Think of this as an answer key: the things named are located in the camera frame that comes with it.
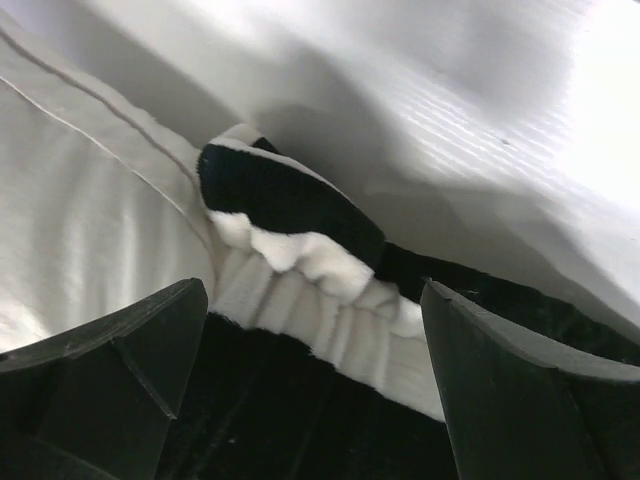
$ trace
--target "black plastic piece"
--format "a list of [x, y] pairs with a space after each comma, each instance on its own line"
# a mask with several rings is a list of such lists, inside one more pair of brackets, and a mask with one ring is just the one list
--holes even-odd
[[640, 368], [558, 343], [437, 283], [422, 308], [462, 480], [640, 478]]
[[0, 356], [0, 478], [152, 479], [206, 310], [183, 280]]

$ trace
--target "stitched seam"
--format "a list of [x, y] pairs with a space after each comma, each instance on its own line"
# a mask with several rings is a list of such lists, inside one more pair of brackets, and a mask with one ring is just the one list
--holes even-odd
[[[149, 142], [149, 144], [152, 147], [154, 147], [156, 150], [160, 151], [167, 158], [169, 158], [169, 160], [171, 160], [178, 167], [178, 170], [180, 170], [180, 172], [187, 177], [187, 179], [189, 180], [189, 182], [191, 183], [191, 185], [193, 186], [195, 191], [196, 192], [200, 191], [200, 187], [199, 187], [198, 181], [196, 180], [195, 174], [192, 174], [189, 171], [189, 169], [171, 153], [171, 151], [169, 149], [165, 148], [160, 142], [156, 141], [151, 135], [149, 135], [144, 127], [139, 125], [137, 122], [135, 122], [133, 119], [131, 119], [128, 115], [122, 113], [116, 106], [114, 106], [111, 102], [109, 102], [107, 99], [105, 99], [102, 95], [99, 95], [98, 93], [96, 93], [95, 91], [90, 89], [89, 87], [85, 86], [81, 81], [76, 80], [72, 75], [70, 75], [70, 74], [68, 74], [66, 72], [63, 72], [62, 70], [54, 67], [53, 65], [50, 65], [45, 60], [39, 58], [36, 54], [30, 52], [27, 48], [23, 47], [20, 43], [18, 43], [18, 41], [15, 40], [4, 28], [0, 28], [0, 35], [5, 39], [5, 41], [15, 51], [19, 52], [22, 56], [24, 56], [27, 59], [31, 60], [35, 65], [37, 65], [40, 68], [42, 68], [42, 69], [44, 69], [44, 70], [46, 70], [46, 71], [58, 76], [59, 78], [61, 78], [65, 82], [67, 82], [69, 85], [71, 85], [71, 86], [77, 88], [78, 90], [84, 92], [89, 97], [94, 98], [94, 99], [98, 100], [99, 102], [101, 102], [116, 117], [118, 117], [119, 119], [124, 121], [127, 125], [129, 125], [131, 128], [136, 130], [138, 133], [140, 133], [140, 135], [142, 135], [142, 137], [147, 142]], [[21, 93], [27, 100], [31, 101], [26, 95], [24, 95], [22, 92], [20, 92], [19, 89], [17, 89], [15, 86], [13, 86], [9, 82], [7, 82], [6, 79], [2, 78], [2, 80], [5, 83], [7, 83], [8, 85], [10, 85], [12, 88], [14, 88], [17, 92]], [[123, 163], [123, 165], [126, 166], [126, 164], [124, 164], [124, 162], [122, 162], [122, 160], [119, 159], [117, 156], [115, 156], [115, 158], [117, 158], [121, 163]], [[156, 191], [158, 191], [163, 197], [167, 198], [160, 190], [158, 190], [155, 186], [151, 185], [148, 181], [146, 181], [144, 179], [143, 179], [143, 181], [145, 181], [148, 185], [150, 185], [152, 188], [154, 188]], [[201, 195], [198, 195], [198, 197], [199, 197], [200, 206], [202, 207], [202, 216], [203, 216], [203, 218], [206, 218], [206, 209], [204, 208], [205, 207], [204, 200], [203, 200]], [[202, 242], [202, 244], [203, 244], [203, 246], [205, 248], [205, 251], [208, 252], [208, 254], [209, 254], [209, 263], [211, 264], [211, 269], [215, 274], [215, 268], [214, 268], [215, 262], [214, 262], [213, 246], [209, 245], [208, 242], [197, 232], [197, 229], [193, 226], [193, 224], [192, 224], [191, 220], [188, 218], [188, 216], [180, 208], [178, 208], [178, 206], [175, 205], [171, 200], [169, 200], [169, 201], [174, 207], [176, 207], [178, 209], [178, 211], [184, 217], [187, 218], [187, 223], [189, 224], [190, 228], [192, 230], [194, 230], [194, 233], [196, 234], [196, 236]]]
[[140, 173], [138, 173], [136, 170], [134, 170], [133, 168], [131, 168], [129, 165], [127, 165], [116, 153], [114, 153], [113, 151], [111, 151], [108, 147], [106, 147], [105, 145], [103, 145], [102, 143], [100, 143], [100, 141], [98, 141], [97, 139], [95, 139], [94, 137], [92, 137], [91, 135], [89, 135], [87, 132], [79, 129], [78, 127], [76, 127], [75, 125], [69, 123], [68, 121], [60, 118], [59, 116], [57, 116], [55, 113], [50, 112], [49, 110], [47, 110], [46, 108], [44, 108], [42, 105], [40, 105], [38, 102], [36, 102], [34, 99], [32, 99], [29, 95], [27, 95], [25, 92], [23, 92], [22, 90], [20, 90], [16, 85], [14, 85], [12, 82], [10, 82], [9, 80], [7, 80], [4, 76], [0, 75], [0, 81], [2, 81], [5, 85], [7, 85], [8, 87], [10, 87], [13, 91], [15, 91], [18, 95], [20, 95], [22, 98], [24, 98], [27, 102], [29, 102], [31, 105], [33, 105], [34, 107], [36, 107], [40, 112], [48, 115], [49, 117], [51, 117], [52, 119], [54, 119], [55, 121], [66, 125], [67, 127], [71, 128], [72, 130], [80, 133], [80, 135], [82, 135], [83, 137], [85, 137], [87, 140], [89, 140], [91, 143], [93, 143], [94, 145], [96, 145], [98, 148], [100, 148], [101, 150], [103, 150], [105, 153], [107, 153], [110, 157], [114, 158], [115, 160], [118, 161], [119, 164], [121, 164], [122, 166], [124, 166], [129, 172], [133, 173], [136, 177], [138, 177], [140, 180], [142, 180], [142, 182], [144, 182], [146, 185], [148, 185], [149, 187], [151, 187], [154, 191], [156, 191], [157, 193], [159, 193], [162, 198], [164, 198], [170, 205], [172, 205], [179, 213], [180, 216], [186, 221], [186, 223], [189, 225], [189, 228], [193, 231], [193, 233], [195, 233], [195, 235], [198, 237], [198, 239], [202, 242], [204, 248], [206, 251], [209, 251], [209, 248], [207, 246], [207, 243], [205, 241], [205, 239], [202, 237], [202, 235], [200, 235], [200, 233], [198, 232], [198, 230], [195, 228], [195, 226], [193, 225], [191, 219], [189, 218], [189, 216], [180, 208], [180, 206], [174, 201], [172, 200], [170, 197], [168, 197], [164, 192], [162, 192], [160, 189], [158, 189], [155, 185], [153, 185], [150, 181], [148, 181], [146, 178], [144, 178]]

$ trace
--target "black velvet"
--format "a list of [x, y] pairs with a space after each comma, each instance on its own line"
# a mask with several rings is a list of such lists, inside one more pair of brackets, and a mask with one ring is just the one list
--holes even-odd
[[156, 478], [456, 479], [446, 427], [210, 314]]
[[572, 305], [533, 288], [417, 255], [392, 244], [387, 244], [376, 277], [397, 284], [400, 293], [414, 302], [420, 301], [426, 281], [433, 279], [490, 312], [565, 345], [610, 360], [640, 365], [638, 345], [589, 319]]

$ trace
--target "black fabric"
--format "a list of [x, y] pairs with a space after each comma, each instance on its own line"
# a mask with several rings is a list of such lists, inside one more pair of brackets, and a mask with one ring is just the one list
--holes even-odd
[[446, 427], [301, 342], [210, 314], [156, 478], [456, 479]]
[[387, 244], [376, 277], [398, 285], [400, 293], [420, 301], [428, 279], [446, 285], [496, 315], [578, 350], [640, 365], [640, 346], [596, 323], [574, 306], [539, 291], [455, 263], [417, 255]]
[[245, 213], [274, 233], [322, 233], [374, 268], [384, 249], [382, 231], [330, 185], [295, 168], [248, 152], [209, 144], [198, 174], [206, 206]]

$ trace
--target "white sheet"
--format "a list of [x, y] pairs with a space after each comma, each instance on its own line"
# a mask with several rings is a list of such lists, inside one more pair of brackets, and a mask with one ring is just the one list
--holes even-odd
[[640, 340], [637, 2], [2, 3], [192, 142], [254, 123], [402, 246]]
[[211, 294], [196, 157], [0, 10], [0, 353], [184, 278]]

